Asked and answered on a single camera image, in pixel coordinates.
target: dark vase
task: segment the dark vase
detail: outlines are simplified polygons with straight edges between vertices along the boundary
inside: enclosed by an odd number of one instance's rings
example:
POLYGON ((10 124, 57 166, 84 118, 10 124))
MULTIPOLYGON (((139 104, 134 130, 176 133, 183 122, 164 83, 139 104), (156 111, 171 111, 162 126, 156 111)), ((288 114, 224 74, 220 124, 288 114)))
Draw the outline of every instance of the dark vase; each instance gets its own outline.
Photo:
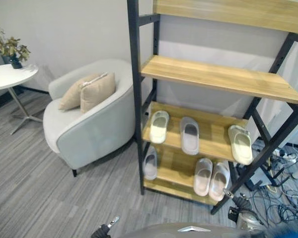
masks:
POLYGON ((13 54, 12 56, 10 56, 9 61, 13 68, 22 68, 22 65, 21 65, 19 59, 16 57, 16 54, 13 54))

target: throw pillow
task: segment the throw pillow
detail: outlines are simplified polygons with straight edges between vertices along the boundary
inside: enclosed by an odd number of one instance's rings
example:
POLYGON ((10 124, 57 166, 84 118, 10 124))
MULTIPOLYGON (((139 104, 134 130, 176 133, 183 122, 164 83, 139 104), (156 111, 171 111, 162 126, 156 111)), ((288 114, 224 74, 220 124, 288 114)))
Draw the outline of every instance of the throw pillow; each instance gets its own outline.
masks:
POLYGON ((115 74, 107 76, 83 86, 80 92, 80 111, 86 113, 102 101, 110 97, 116 90, 115 74))
POLYGON ((59 104, 59 110, 69 110, 78 107, 80 105, 81 85, 84 82, 89 82, 100 75, 100 73, 94 73, 75 82, 62 97, 59 104))

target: slipper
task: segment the slipper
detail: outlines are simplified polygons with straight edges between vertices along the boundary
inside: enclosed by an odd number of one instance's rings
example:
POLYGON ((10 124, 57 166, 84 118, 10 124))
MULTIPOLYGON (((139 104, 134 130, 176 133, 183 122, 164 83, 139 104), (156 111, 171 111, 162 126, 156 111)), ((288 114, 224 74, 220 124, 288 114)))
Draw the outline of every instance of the slipper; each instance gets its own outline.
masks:
POLYGON ((252 163, 252 143, 249 131, 239 125, 231 125, 228 129, 228 136, 234 159, 243 165, 252 163))
POLYGON ((209 196, 215 201, 224 198, 223 188, 227 188, 229 181, 228 162, 220 162, 214 166, 209 188, 209 196))
POLYGON ((154 180, 157 177, 157 151, 150 146, 143 162, 145 179, 154 180))
POLYGON ((188 155, 197 155, 199 153, 198 123, 190 117, 183 117, 180 122, 180 130, 183 152, 188 155))
POLYGON ((150 127, 150 141, 161 144, 165 141, 169 114, 166 111, 157 111, 152 115, 150 127))
POLYGON ((213 164, 211 160, 202 158, 197 162, 194 173, 193 189, 199 196, 206 196, 209 192, 213 164))

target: armchair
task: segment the armchair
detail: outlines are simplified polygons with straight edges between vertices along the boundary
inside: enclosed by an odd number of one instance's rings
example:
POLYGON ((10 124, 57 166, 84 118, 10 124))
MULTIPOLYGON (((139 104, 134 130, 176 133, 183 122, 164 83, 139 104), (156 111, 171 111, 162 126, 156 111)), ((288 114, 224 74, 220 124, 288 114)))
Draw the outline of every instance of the armchair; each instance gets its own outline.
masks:
POLYGON ((49 147, 76 170, 113 152, 134 134, 135 113, 131 65, 119 59, 99 60, 49 84, 52 102, 46 107, 43 128, 49 147), (82 114, 79 108, 58 110, 73 83, 95 72, 114 72, 116 92, 82 114))

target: potted plant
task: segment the potted plant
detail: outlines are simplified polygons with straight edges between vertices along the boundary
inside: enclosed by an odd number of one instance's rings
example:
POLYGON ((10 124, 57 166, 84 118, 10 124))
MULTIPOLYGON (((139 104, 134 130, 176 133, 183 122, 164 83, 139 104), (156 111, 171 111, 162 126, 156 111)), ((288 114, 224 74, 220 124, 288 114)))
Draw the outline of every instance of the potted plant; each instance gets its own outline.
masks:
POLYGON ((20 45, 20 39, 11 36, 9 39, 4 37, 5 33, 0 28, 0 52, 3 56, 9 57, 13 68, 22 68, 20 61, 27 61, 31 53, 25 45, 20 45))

